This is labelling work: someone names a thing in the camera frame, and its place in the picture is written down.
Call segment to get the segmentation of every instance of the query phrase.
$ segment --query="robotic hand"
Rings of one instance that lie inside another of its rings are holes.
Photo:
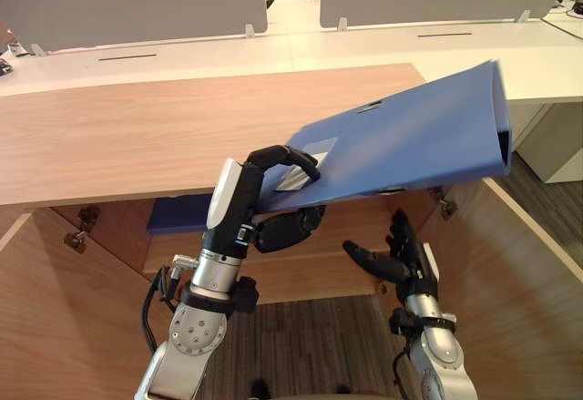
[[[252,313],[259,298],[253,279],[236,280],[249,244],[261,252],[290,247],[310,236],[324,213],[323,206],[300,209],[254,226],[251,220],[264,172],[278,164],[297,165],[317,180],[317,163],[309,154],[285,146],[254,151],[242,165],[227,159],[210,202],[199,260],[175,256],[169,286],[161,286],[163,300],[174,310],[174,316],[169,339],[158,348],[148,326],[148,307],[155,287],[165,281],[164,269],[148,292],[142,321],[154,356],[135,400],[194,398],[210,355],[225,336],[228,317],[234,311]],[[185,270],[195,272],[174,308],[170,300]]]
[[[442,313],[437,303],[439,271],[428,243],[420,244],[402,211],[393,216],[390,256],[379,255],[345,241],[344,250],[370,274],[396,284],[404,307],[393,311],[391,332],[406,340],[405,350],[421,379],[424,400],[477,400],[465,372],[464,352],[454,337],[455,315]],[[397,358],[393,363],[395,381]],[[403,388],[399,385],[403,398]]]

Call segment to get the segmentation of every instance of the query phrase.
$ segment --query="white desk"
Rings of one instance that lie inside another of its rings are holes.
[[[319,0],[276,0],[269,29],[244,37],[108,46],[8,58],[0,96],[69,87],[413,63],[433,80],[499,60],[511,101],[580,100],[583,44],[544,22],[391,26],[338,33],[319,26]],[[464,36],[430,36],[471,33]],[[140,56],[99,61],[105,57]]]
[[[556,28],[583,40],[583,15],[577,16],[571,10],[574,3],[575,0],[563,0],[562,6],[550,10],[544,20]]]

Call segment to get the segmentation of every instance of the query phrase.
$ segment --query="gray carpet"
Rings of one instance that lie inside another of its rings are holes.
[[[401,398],[391,369],[400,349],[373,296],[258,306],[230,319],[197,400],[245,399],[258,377],[273,396],[334,394],[344,384]]]
[[[583,181],[545,184],[524,160],[496,182],[583,268]]]

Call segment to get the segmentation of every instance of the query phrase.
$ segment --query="blue binder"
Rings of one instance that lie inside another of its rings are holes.
[[[511,143],[498,64],[486,62],[303,127],[288,145],[316,156],[322,177],[268,170],[259,210],[507,174]]]

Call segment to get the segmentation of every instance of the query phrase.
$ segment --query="black cable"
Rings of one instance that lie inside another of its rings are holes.
[[[404,348],[403,351],[401,351],[401,353],[399,353],[393,359],[393,376],[394,376],[393,384],[399,388],[399,393],[401,394],[403,400],[409,400],[409,396],[404,390],[403,382],[401,381],[401,376],[397,371],[397,364],[399,363],[399,359],[401,359],[403,356],[407,356],[406,348]]]
[[[149,306],[152,303],[152,298],[154,298],[154,293],[158,289],[161,274],[162,268],[158,270],[156,277],[154,277],[154,280],[152,280],[152,283],[148,289],[148,293],[146,294],[146,298],[142,303],[142,331],[144,332],[144,336],[146,336],[146,342],[148,343],[149,350],[152,352],[152,354],[156,352],[158,345],[156,344],[156,337],[154,337],[154,333],[152,333],[152,329],[149,326],[148,312]]]

